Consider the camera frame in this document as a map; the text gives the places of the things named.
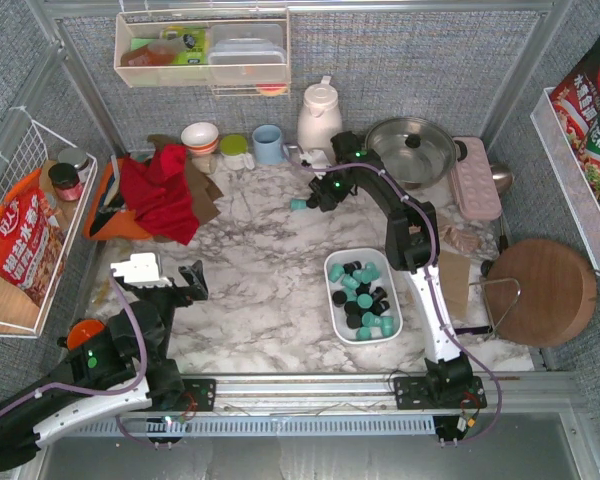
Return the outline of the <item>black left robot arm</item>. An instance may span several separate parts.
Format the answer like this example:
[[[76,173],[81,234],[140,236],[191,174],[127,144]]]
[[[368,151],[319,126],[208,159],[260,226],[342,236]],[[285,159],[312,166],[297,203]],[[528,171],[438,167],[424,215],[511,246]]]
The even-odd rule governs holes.
[[[47,375],[0,402],[0,472],[33,460],[69,433],[127,412],[175,412],[185,422],[210,412],[213,380],[186,380],[168,358],[175,312],[209,297],[201,261],[165,277],[158,257],[134,254],[110,268],[123,306],[93,332],[73,326],[67,353]]]

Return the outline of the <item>teal coffee capsule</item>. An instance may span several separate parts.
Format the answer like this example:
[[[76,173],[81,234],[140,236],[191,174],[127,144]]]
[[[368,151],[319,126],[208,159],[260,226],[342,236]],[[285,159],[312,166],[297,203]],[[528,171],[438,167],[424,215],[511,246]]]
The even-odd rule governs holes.
[[[362,326],[356,331],[356,340],[360,342],[370,341],[373,338],[369,327]]]
[[[341,284],[348,289],[356,290],[360,286],[360,282],[356,280],[353,276],[345,274],[341,278]]]
[[[342,264],[333,264],[328,271],[328,279],[332,283],[338,283],[345,275],[345,269]]]
[[[356,281],[363,284],[369,284],[373,281],[373,275],[366,269],[354,270],[352,276]]]
[[[361,309],[368,310],[373,305],[372,297],[369,294],[362,294],[356,298],[356,302]]]
[[[390,316],[381,316],[381,333],[384,338],[389,338],[395,334],[394,318]]]
[[[292,211],[304,210],[307,208],[307,203],[303,199],[292,199],[290,201],[290,209]]]
[[[369,278],[375,281],[380,278],[381,274],[373,262],[367,262],[365,264],[365,271],[368,273]]]
[[[362,324],[365,327],[380,327],[382,325],[382,318],[374,313],[368,311],[362,315]]]

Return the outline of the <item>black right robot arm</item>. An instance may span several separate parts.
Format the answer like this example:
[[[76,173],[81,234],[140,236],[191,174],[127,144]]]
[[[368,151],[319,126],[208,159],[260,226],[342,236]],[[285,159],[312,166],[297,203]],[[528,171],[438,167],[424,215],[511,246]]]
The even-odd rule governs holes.
[[[310,206],[333,211],[362,189],[386,217],[385,254],[389,265],[405,276],[423,322],[426,398],[440,408],[459,400],[472,387],[468,354],[457,340],[444,300],[439,271],[440,241],[435,207],[407,194],[391,176],[381,157],[365,150],[351,131],[331,138],[335,164],[310,162],[303,151],[293,165],[314,175],[309,183]]]

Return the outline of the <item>white storage basket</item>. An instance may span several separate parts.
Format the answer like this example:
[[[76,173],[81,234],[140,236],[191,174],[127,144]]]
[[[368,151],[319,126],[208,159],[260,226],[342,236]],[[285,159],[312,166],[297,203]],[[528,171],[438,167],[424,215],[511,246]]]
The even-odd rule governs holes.
[[[324,262],[332,326],[350,345],[388,342],[398,337],[403,318],[391,268],[373,248],[341,250]]]

